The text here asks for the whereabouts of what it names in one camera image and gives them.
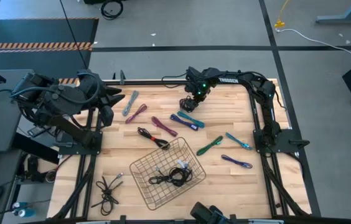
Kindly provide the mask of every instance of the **pink cable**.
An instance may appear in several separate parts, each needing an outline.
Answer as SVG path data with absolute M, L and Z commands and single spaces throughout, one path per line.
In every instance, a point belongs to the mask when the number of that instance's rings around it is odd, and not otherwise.
M 137 115 L 139 115 L 140 113 L 145 111 L 146 108 L 148 108 L 148 107 L 145 105 L 145 103 L 142 104 L 141 106 L 139 106 L 137 112 L 135 114 L 133 114 L 131 117 L 127 118 L 126 124 L 130 123 Z
M 176 137 L 178 135 L 177 132 L 171 130 L 170 128 L 168 128 L 164 124 L 162 124 L 157 117 L 153 116 L 151 119 L 152 119 L 153 125 L 155 125 L 156 127 L 159 127 L 161 129 L 167 131 L 169 134 L 171 134 L 174 137 Z

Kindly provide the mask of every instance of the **wooden table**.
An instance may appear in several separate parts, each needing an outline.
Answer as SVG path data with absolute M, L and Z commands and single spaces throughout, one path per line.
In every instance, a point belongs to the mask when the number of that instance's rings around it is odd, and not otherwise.
M 277 85 L 277 91 L 280 93 L 277 80 L 272 81 Z M 218 85 L 213 88 L 207 99 L 190 114 L 206 124 L 205 128 L 197 132 L 169 118 L 170 114 L 177 113 L 179 110 L 179 100 L 187 96 L 183 86 L 173 89 L 162 85 L 118 86 L 118 88 L 123 89 L 126 97 L 113 107 L 115 118 L 112 126 L 103 129 L 102 150 L 96 160 L 90 206 L 101 201 L 101 191 L 95 185 L 97 180 L 101 180 L 101 176 L 110 182 L 122 172 L 124 176 L 121 180 L 124 183 L 113 192 L 119 205 L 115 205 L 112 213 L 104 217 L 100 213 L 99 206 L 90 208 L 89 220 L 119 220 L 120 215 L 126 215 L 128 220 L 192 219 L 189 213 L 196 202 L 206 206 L 215 205 L 226 216 L 236 214 L 238 218 L 271 217 L 260 155 L 254 150 L 247 151 L 241 148 L 225 136 L 225 133 L 229 132 L 241 141 L 251 146 L 255 145 L 252 135 L 253 115 L 248 93 L 243 86 Z M 121 112 L 133 90 L 139 91 L 139 96 L 129 115 L 135 113 L 143 103 L 147 104 L 148 109 L 137 116 L 132 123 L 125 124 L 127 117 L 124 117 Z M 257 106 L 261 126 L 263 126 L 260 106 L 259 104 Z M 282 128 L 287 128 L 289 123 L 286 112 L 278 105 L 276 99 L 274 99 L 274 110 L 276 121 Z M 212 142 L 217 136 L 224 136 L 220 145 L 214 146 L 198 157 L 207 173 L 206 179 L 155 211 L 147 208 L 129 170 L 132 162 L 157 149 L 152 141 L 137 133 L 137 127 L 146 128 L 153 136 L 160 139 L 167 141 L 175 139 L 169 133 L 153 126 L 151 116 L 158 117 L 166 126 L 177 131 L 178 136 L 185 138 L 194 152 Z M 87 113 L 77 116 L 77 120 L 81 123 L 85 123 L 86 118 Z M 253 168 L 244 169 L 224 161 L 220 157 L 222 154 L 249 162 Z M 58 171 L 48 217 L 55 215 L 72 193 L 78 162 L 79 156 L 73 156 Z M 285 189 L 304 211 L 310 213 L 299 163 L 281 153 L 278 153 L 278 162 Z M 278 203 L 278 192 L 274 186 L 273 189 Z M 80 195 L 78 215 L 81 215 L 85 194 L 82 192 Z M 281 209 L 278 208 L 277 212 L 281 214 Z

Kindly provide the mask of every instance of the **concrete floor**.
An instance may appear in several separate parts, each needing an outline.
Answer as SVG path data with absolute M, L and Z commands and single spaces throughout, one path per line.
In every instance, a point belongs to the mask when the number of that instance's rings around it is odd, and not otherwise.
M 99 6 L 76 0 L 63 3 L 69 17 L 101 17 L 96 8 Z M 265 3 L 274 23 L 283 1 Z M 350 5 L 351 0 L 294 0 L 284 11 L 283 21 L 286 28 L 314 39 L 351 45 L 351 25 L 323 26 L 314 22 L 319 15 L 342 14 Z M 1 0 L 1 19 L 19 17 L 63 14 L 57 0 Z M 275 39 L 278 46 L 317 45 L 288 32 L 275 34 Z M 100 19 L 95 41 L 95 47 L 269 46 L 256 0 L 125 1 L 120 18 Z M 351 69 L 351 55 L 339 51 L 280 55 L 302 136 L 311 142 L 306 152 L 321 214 L 351 218 L 351 94 L 341 78 Z M 90 68 L 104 79 L 120 69 L 127 78 L 160 78 L 181 74 L 189 65 L 198 69 L 256 70 L 269 78 L 278 77 L 270 51 L 93 52 L 90 61 Z

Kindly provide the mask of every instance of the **green cable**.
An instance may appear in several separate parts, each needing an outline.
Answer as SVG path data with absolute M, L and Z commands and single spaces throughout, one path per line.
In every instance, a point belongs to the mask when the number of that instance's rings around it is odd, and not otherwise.
M 219 136 L 217 137 L 212 143 L 208 144 L 207 146 L 199 149 L 197 152 L 196 152 L 196 156 L 201 156 L 203 155 L 205 152 L 207 152 L 211 147 L 217 145 L 217 144 L 220 144 L 221 143 L 221 140 L 223 139 L 223 136 Z
M 185 118 L 188 119 L 190 121 L 192 121 L 193 123 L 196 124 L 196 126 L 200 127 L 200 128 L 204 128 L 205 127 L 205 123 L 198 121 L 196 119 L 191 118 L 190 116 L 186 115 L 185 113 L 178 111 L 177 115 L 180 116 L 181 118 Z

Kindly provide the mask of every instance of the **metal wire basket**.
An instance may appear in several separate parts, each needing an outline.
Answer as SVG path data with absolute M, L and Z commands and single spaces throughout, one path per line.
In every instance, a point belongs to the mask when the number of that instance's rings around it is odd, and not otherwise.
M 184 138 L 177 138 L 169 142 L 168 150 L 157 149 L 152 153 L 138 159 L 130 165 L 131 174 L 137 183 L 138 189 L 144 198 L 146 206 L 155 210 L 177 196 L 191 189 L 206 178 L 206 173 L 195 154 Z M 178 160 L 189 162 L 188 168 L 192 170 L 192 179 L 181 187 L 176 187 L 166 181 L 160 184 L 150 184 L 150 177 L 159 175 L 156 166 L 163 174 L 168 174 L 173 167 L 180 167 Z

